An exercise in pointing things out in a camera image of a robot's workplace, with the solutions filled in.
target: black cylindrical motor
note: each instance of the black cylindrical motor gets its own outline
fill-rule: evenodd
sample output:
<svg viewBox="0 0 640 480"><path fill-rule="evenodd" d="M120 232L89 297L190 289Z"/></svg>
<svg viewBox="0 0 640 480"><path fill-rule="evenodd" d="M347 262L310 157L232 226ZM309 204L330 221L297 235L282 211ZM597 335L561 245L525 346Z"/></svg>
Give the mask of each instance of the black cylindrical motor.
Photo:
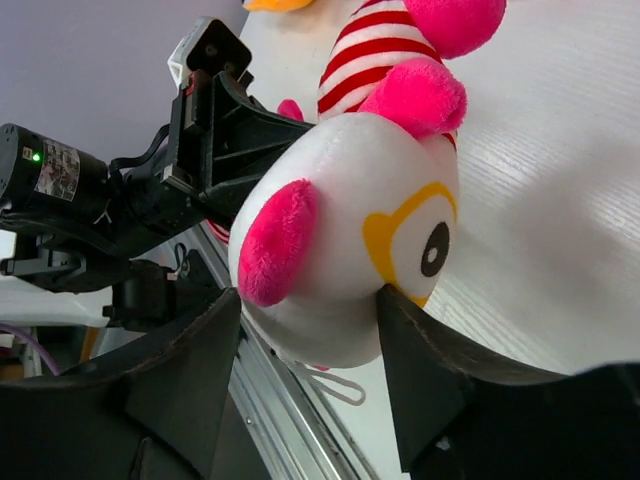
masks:
<svg viewBox="0 0 640 480"><path fill-rule="evenodd" d="M14 124L0 127L0 146L0 209L87 225L104 213L104 162Z"/></svg>

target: white table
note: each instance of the white table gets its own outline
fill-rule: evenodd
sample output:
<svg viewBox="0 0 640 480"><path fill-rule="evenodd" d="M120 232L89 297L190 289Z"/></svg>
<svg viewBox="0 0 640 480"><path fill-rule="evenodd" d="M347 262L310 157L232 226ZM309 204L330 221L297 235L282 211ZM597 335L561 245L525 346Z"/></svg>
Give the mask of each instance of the white table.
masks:
<svg viewBox="0 0 640 480"><path fill-rule="evenodd" d="M318 78L358 0L251 14L251 93L314 120ZM518 360L573 373L640 360L640 6L513 0L496 37L450 66L469 93L461 222L427 310ZM381 361L334 402L384 479L398 474Z"/></svg>

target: white plush fabric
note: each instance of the white plush fabric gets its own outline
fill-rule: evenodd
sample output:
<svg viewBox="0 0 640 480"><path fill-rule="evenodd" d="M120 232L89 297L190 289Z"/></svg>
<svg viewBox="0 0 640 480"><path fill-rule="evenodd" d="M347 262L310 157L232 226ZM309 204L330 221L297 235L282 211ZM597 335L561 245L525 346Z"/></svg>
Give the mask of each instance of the white plush fabric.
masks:
<svg viewBox="0 0 640 480"><path fill-rule="evenodd" d="M344 114L314 127L267 172L239 212L229 243L232 282L238 285L243 240L264 203L289 182L307 179L320 193L310 252L289 295L259 308L245 301L248 318L278 354L310 365L350 368L380 354L375 293L387 281L368 253L365 219L394 213L415 192L440 182L458 197L456 153L441 136L421 143L377 115ZM428 297L437 276L421 273L436 225L453 238L454 209L444 196L426 201L393 236L397 287Z"/></svg>

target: white string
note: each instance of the white string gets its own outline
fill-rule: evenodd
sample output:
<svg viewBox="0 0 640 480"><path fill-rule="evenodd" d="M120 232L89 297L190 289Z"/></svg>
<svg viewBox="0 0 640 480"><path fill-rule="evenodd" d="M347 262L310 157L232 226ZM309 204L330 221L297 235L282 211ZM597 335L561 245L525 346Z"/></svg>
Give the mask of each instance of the white string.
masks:
<svg viewBox="0 0 640 480"><path fill-rule="evenodd" d="M305 380L315 385L326 394L331 395L332 397L335 397L338 400L341 400L345 403L348 403L349 405L353 405L354 407L359 407L367 399L367 392L365 392L364 388L362 388L356 382L352 382L351 380L347 380L345 378L339 377L338 375L334 375L332 373L321 372L319 370L312 370L299 362L289 362L287 360L283 360L283 362L285 365L287 365L287 367L289 367L289 369L292 372L304 377ZM342 385L345 388L350 388L352 390L355 390L360 395L358 398L349 397L343 393L338 392L337 390L334 390L333 388L329 387L325 383L319 381L318 378L324 378L325 380L329 380L334 383L337 383L338 385Z"/></svg>

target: striped body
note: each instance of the striped body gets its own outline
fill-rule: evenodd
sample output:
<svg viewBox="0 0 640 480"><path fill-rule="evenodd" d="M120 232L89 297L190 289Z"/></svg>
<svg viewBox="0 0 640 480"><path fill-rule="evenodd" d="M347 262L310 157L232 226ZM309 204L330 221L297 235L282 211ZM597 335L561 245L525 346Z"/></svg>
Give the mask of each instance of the striped body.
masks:
<svg viewBox="0 0 640 480"><path fill-rule="evenodd" d="M442 63L404 1L366 1L349 18L333 47L320 80L318 120L358 111L394 66L421 57ZM445 137L455 147L455 133Z"/></svg>

